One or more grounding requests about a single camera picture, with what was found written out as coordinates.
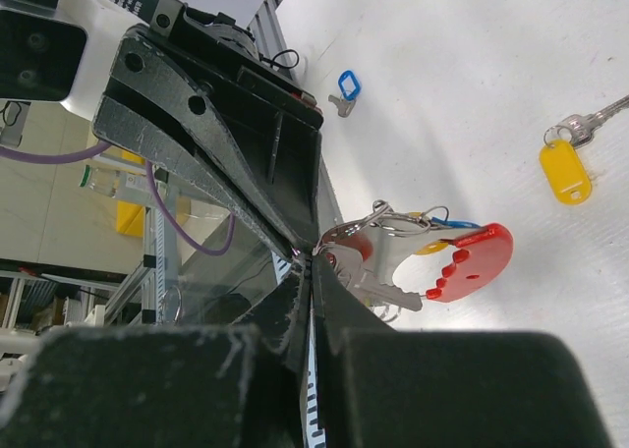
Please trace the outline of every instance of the black camera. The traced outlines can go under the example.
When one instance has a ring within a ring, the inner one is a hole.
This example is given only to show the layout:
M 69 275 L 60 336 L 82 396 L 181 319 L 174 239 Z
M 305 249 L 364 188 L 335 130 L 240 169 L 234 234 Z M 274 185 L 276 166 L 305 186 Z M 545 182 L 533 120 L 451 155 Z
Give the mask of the black camera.
M 86 43 L 86 32 L 55 8 L 0 0 L 0 98 L 64 100 Z

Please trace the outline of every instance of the keychain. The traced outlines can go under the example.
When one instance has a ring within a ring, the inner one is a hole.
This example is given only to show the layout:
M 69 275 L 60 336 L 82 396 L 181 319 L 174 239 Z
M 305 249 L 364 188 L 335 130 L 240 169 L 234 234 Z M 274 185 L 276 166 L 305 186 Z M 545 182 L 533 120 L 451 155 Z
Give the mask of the keychain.
M 590 197 L 592 182 L 575 148 L 590 143 L 600 126 L 627 107 L 629 96 L 588 116 L 573 114 L 545 132 L 540 164 L 559 202 L 576 205 Z M 559 136 L 564 129 L 570 134 L 570 141 Z M 548 140 L 549 134 L 556 139 Z
M 356 105 L 358 95 L 361 93 L 361 84 L 354 72 L 346 70 L 338 79 L 338 87 L 341 89 L 341 97 L 330 94 L 327 96 L 327 100 L 336 106 L 340 117 L 348 117 Z
M 445 219 L 429 216 L 438 208 L 446 211 Z M 393 273 L 406 258 L 447 247 L 458 249 L 453 262 L 423 295 L 406 293 L 393 283 Z M 372 309 L 384 308 L 378 312 L 385 321 L 397 318 L 400 308 L 420 310 L 422 298 L 450 303 L 472 294 L 502 272 L 512 253 L 513 238 L 499 224 L 451 221 L 444 206 L 395 212 L 383 200 L 374 202 L 373 213 L 364 219 L 325 232 L 314 249 L 314 254 L 325 255 L 339 282 L 359 301 Z M 399 307 L 392 316 L 390 306 Z

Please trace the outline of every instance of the yellow key tag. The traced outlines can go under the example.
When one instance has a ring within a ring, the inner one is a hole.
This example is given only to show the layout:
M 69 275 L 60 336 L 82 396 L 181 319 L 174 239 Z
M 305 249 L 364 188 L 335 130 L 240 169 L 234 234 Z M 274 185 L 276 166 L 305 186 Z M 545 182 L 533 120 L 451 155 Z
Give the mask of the yellow key tag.
M 592 183 L 570 142 L 550 141 L 540 152 L 540 163 L 559 202 L 576 205 L 590 197 Z

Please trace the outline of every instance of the tiled floor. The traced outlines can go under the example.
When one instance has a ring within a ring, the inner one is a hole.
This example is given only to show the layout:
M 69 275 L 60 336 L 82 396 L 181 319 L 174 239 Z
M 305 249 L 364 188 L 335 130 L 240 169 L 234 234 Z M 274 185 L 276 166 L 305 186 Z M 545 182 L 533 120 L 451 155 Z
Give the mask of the tiled floor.
M 86 120 L 60 105 L 33 104 L 20 150 L 79 151 L 88 132 Z M 0 256 L 123 273 L 137 266 L 142 240 L 115 232 L 113 199 L 79 188 L 84 167 L 0 159 Z

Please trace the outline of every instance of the white table surface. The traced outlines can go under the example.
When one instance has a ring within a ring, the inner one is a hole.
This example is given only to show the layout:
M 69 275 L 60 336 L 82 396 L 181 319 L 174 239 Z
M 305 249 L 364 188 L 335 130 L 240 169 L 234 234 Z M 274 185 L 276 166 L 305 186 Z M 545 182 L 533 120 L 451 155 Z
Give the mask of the white table surface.
M 499 222 L 513 260 L 462 301 L 403 313 L 399 328 L 535 329 L 575 353 L 618 446 L 629 446 L 629 112 L 579 150 L 594 182 L 552 196 L 544 131 L 629 93 L 629 0 L 284 0 L 287 45 L 325 115 L 323 157 L 345 219 L 377 198 Z M 348 119 L 327 95 L 346 69 L 363 92 Z M 432 286 L 449 253 L 395 275 Z

